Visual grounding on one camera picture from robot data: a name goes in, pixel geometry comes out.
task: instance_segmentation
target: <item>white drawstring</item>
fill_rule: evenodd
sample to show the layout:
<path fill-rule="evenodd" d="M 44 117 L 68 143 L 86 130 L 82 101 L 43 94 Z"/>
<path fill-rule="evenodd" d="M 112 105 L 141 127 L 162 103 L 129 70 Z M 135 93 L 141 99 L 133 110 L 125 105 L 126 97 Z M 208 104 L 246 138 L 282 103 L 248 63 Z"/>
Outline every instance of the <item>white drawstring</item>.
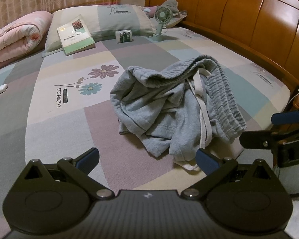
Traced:
<path fill-rule="evenodd" d="M 203 74 L 206 77 L 211 75 L 211 73 L 209 71 L 207 71 L 206 69 L 199 68 L 193 77 L 195 88 L 192 86 L 190 80 L 188 80 L 188 79 L 186 79 L 186 80 L 189 84 L 190 90 L 194 94 L 194 96 L 199 104 L 199 107 L 201 108 L 201 110 L 200 110 L 201 139 L 200 139 L 199 147 L 204 149 L 206 146 L 208 146 L 210 144 L 211 139 L 213 137 L 213 131 L 212 131 L 211 124 L 209 121 L 206 104 L 204 103 L 204 100 L 202 98 L 202 96 L 204 95 L 204 87 L 203 87 L 202 80 L 200 77 L 201 74 Z M 198 168 L 197 164 L 192 166 L 186 161 L 178 161 L 177 162 L 174 160 L 174 163 L 182 166 L 186 170 L 194 170 L 194 169 Z"/>

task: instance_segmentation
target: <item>triangular hole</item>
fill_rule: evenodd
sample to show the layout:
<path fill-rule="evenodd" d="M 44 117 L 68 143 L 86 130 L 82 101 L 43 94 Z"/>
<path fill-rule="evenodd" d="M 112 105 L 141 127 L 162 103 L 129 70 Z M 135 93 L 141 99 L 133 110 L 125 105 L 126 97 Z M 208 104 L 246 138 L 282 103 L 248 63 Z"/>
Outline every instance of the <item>triangular hole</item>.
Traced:
<path fill-rule="evenodd" d="M 270 176 L 268 175 L 268 173 L 266 172 L 266 170 L 263 166 L 257 166 L 257 168 L 253 174 L 253 177 L 270 180 Z"/>
<path fill-rule="evenodd" d="M 41 178 L 42 174 L 40 173 L 40 170 L 37 166 L 32 166 L 28 174 L 26 175 L 25 179 L 30 180 L 30 179 L 36 179 L 36 178 Z"/>

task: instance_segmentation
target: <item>green fan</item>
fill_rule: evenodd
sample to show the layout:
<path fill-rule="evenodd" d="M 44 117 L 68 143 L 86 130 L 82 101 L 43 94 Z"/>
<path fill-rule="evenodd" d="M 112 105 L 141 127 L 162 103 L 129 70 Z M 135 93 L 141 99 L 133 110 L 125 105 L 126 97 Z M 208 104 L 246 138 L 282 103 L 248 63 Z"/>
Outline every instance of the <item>green fan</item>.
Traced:
<path fill-rule="evenodd" d="M 167 24 L 172 19 L 173 13 L 169 8 L 165 6 L 160 6 L 157 8 L 154 17 L 155 20 L 158 22 L 158 26 L 152 39 L 154 41 L 163 41 L 163 34 L 162 34 L 163 26 L 164 24 Z"/>

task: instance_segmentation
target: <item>headboard panel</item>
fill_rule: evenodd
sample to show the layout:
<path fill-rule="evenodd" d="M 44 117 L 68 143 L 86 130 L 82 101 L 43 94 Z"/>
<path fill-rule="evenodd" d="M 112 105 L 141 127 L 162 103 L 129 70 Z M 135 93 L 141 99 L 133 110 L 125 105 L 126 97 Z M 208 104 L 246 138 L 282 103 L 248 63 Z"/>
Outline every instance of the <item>headboard panel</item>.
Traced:
<path fill-rule="evenodd" d="M 145 6 L 166 0 L 146 0 Z M 261 65 L 293 92 L 299 85 L 299 0 L 177 0 L 185 28 Z"/>

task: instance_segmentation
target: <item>pink comforter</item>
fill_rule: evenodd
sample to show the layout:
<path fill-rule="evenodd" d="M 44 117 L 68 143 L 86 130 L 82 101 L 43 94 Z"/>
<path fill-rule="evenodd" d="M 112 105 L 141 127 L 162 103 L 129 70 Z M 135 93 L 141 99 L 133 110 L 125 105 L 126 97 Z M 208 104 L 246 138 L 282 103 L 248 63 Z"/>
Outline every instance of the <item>pink comforter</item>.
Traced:
<path fill-rule="evenodd" d="M 0 29 L 0 67 L 36 48 L 49 30 L 52 17 L 46 11 L 32 12 Z"/>

